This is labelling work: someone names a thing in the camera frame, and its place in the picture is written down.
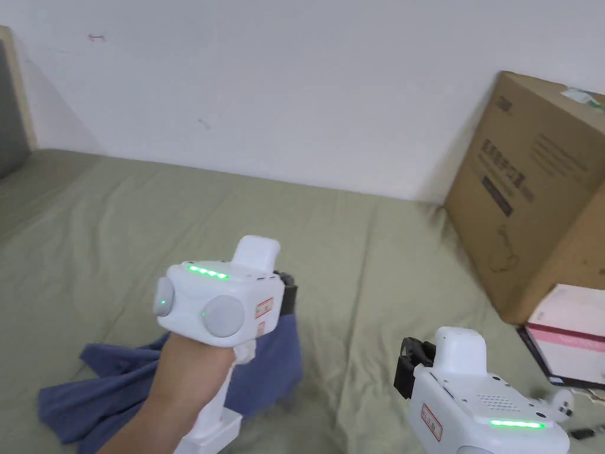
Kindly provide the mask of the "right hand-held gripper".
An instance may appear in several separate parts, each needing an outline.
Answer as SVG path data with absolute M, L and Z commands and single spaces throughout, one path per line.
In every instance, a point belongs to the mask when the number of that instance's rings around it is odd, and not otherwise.
M 394 386 L 427 453 L 568 453 L 570 439 L 548 410 L 487 371 L 475 330 L 441 327 L 435 342 L 401 343 Z

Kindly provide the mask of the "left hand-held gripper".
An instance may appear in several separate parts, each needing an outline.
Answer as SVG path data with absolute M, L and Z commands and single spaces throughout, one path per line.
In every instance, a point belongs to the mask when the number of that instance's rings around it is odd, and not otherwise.
M 298 384 L 297 286 L 275 269 L 279 242 L 244 236 L 229 261 L 184 261 L 158 280 L 153 311 L 171 333 L 232 348 L 219 392 L 181 439 L 177 453 L 218 453 L 242 421 Z

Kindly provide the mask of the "person's left hand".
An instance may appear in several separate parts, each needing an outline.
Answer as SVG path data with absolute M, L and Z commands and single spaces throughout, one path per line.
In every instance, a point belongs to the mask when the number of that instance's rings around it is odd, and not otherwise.
M 150 397 L 202 408 L 217 395 L 235 352 L 170 333 L 161 351 Z

